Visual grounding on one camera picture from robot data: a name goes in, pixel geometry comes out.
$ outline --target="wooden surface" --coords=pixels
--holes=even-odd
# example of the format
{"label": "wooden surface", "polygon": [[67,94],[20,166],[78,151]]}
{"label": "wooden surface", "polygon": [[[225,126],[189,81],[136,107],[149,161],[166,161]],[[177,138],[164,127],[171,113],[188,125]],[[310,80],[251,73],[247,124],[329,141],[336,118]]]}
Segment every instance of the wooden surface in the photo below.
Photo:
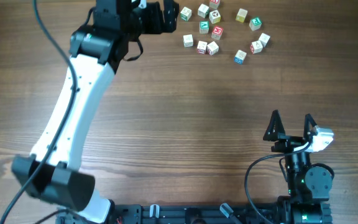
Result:
{"label": "wooden surface", "polygon": [[[335,223],[358,223],[358,1],[226,0],[219,53],[198,55],[182,36],[198,33],[202,1],[174,34],[143,35],[145,53],[122,62],[86,138],[81,171],[97,178],[116,203],[189,204],[247,201],[244,174],[270,154],[262,136],[279,109],[288,134],[302,135],[304,115],[335,132],[335,141],[312,162],[336,172],[331,195]],[[43,1],[40,13],[67,51],[70,34],[94,1]],[[238,9],[247,22],[235,21]],[[260,30],[250,31],[250,16]],[[249,45],[265,32],[268,47]],[[233,62],[237,50],[248,55]],[[131,44],[129,55],[137,54]],[[10,166],[27,155],[52,113],[66,65],[35,22],[28,1],[0,1],[0,216],[19,189]],[[287,194],[277,159],[257,165],[250,193],[257,202]],[[55,209],[24,195],[8,223],[31,223]]]}

